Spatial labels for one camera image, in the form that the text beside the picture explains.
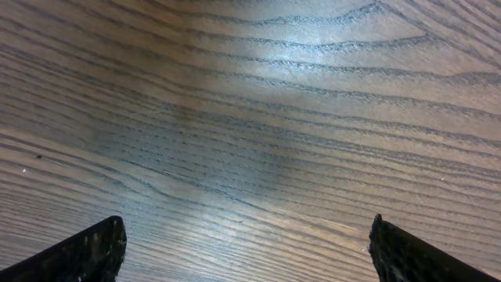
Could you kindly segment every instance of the dark textured object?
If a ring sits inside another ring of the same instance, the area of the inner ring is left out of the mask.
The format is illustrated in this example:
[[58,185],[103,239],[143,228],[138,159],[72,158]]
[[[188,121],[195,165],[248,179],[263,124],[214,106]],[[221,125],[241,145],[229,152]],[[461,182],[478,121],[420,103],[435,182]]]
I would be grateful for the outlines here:
[[120,216],[92,227],[0,272],[0,281],[109,282],[124,261],[127,237]]
[[498,281],[376,215],[369,253],[381,282]]

